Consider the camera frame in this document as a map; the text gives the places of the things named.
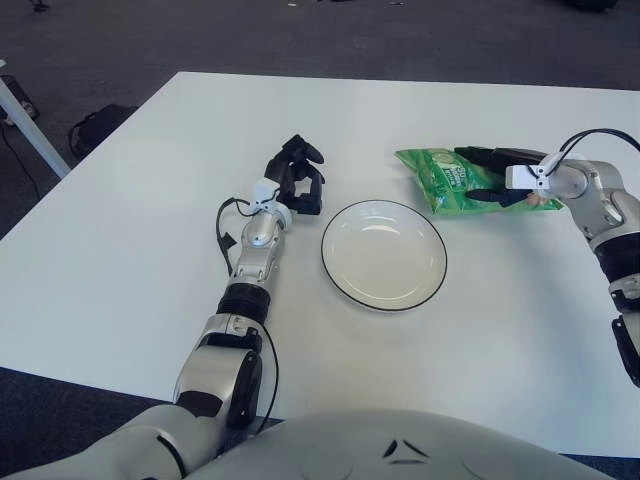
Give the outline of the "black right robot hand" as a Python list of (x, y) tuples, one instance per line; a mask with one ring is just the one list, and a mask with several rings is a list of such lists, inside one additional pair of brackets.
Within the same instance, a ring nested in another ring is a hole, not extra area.
[(533, 206), (540, 200), (532, 190), (515, 190), (505, 187), (506, 169), (514, 165), (538, 165), (546, 156), (536, 150), (516, 148), (455, 147), (454, 152), (471, 164), (482, 167), (501, 178), (501, 183), (494, 188), (476, 188), (465, 193), (472, 200), (497, 203), (503, 208), (525, 201)]

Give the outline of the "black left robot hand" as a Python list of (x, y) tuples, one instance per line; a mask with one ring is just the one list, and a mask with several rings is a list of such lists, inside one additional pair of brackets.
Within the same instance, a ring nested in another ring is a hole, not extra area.
[[(315, 167), (324, 163), (323, 155), (296, 134), (267, 164), (264, 177), (279, 185), (275, 199), (302, 215), (317, 216), (322, 210), (322, 186), (325, 178)], [(307, 193), (296, 193), (296, 183), (311, 180)]]

